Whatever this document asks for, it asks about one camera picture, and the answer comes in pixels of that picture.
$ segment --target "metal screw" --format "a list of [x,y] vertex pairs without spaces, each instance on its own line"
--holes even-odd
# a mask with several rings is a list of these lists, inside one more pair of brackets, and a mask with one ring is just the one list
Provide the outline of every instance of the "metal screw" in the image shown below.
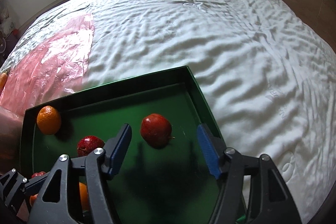
[[270,158],[270,156],[268,156],[267,154],[262,154],[262,155],[261,155],[261,159],[262,159],[262,160],[270,160],[271,158]]
[[228,147],[228,148],[225,149],[225,153],[226,154],[233,155],[235,152],[236,151],[233,148],[231,148],[231,147]]
[[96,155],[100,155],[104,152],[104,149],[98,147],[93,151]]
[[60,161],[66,161],[68,158],[69,158],[68,155],[63,154],[63,155],[61,155],[61,156],[59,157],[59,160],[60,160]]

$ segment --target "bed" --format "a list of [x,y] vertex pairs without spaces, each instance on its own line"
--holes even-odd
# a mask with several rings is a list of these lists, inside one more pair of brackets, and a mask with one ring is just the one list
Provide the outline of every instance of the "bed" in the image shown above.
[[336,180],[336,55],[283,1],[70,0],[29,27],[2,70],[82,14],[95,27],[85,88],[188,65],[226,144],[269,154],[303,223],[314,216]]

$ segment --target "orange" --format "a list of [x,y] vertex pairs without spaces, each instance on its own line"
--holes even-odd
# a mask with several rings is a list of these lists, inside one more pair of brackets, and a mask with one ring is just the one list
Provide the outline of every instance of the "orange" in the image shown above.
[[61,115],[52,106],[45,106],[37,115],[36,123],[43,134],[53,135],[61,127]]
[[29,203],[30,203],[30,206],[33,206],[35,200],[37,199],[37,195],[32,195],[30,198],[29,198]]
[[[29,203],[30,206],[33,206],[35,200],[37,199],[37,195],[32,195],[29,198]],[[82,210],[83,211],[88,211],[90,210],[90,204],[89,204],[89,194],[87,193],[87,187],[84,183],[79,183],[79,195],[81,198],[81,205],[82,205]]]
[[84,183],[79,183],[79,194],[81,197],[81,205],[83,211],[90,210],[89,194],[87,193],[87,187]]

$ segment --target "pink plastic bag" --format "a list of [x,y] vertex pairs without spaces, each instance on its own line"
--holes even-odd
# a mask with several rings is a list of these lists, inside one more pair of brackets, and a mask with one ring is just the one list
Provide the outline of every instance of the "pink plastic bag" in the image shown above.
[[81,90],[93,32],[93,15],[83,15],[39,44],[9,74],[0,105],[23,116],[28,108]]

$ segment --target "green box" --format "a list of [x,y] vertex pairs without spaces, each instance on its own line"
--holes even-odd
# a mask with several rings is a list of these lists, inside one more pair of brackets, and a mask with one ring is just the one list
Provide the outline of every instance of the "green box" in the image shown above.
[[[46,105],[62,116],[60,131],[51,136],[36,126],[37,114]],[[164,149],[150,147],[139,133],[142,119],[151,113],[172,124],[175,139]],[[208,223],[219,186],[209,174],[196,128],[206,123],[215,136],[221,134],[187,66],[101,85],[28,109],[20,145],[21,173],[30,177],[48,172],[61,154],[77,157],[77,143],[83,137],[107,141],[123,123],[132,127],[132,141],[119,174],[108,182],[122,223]]]

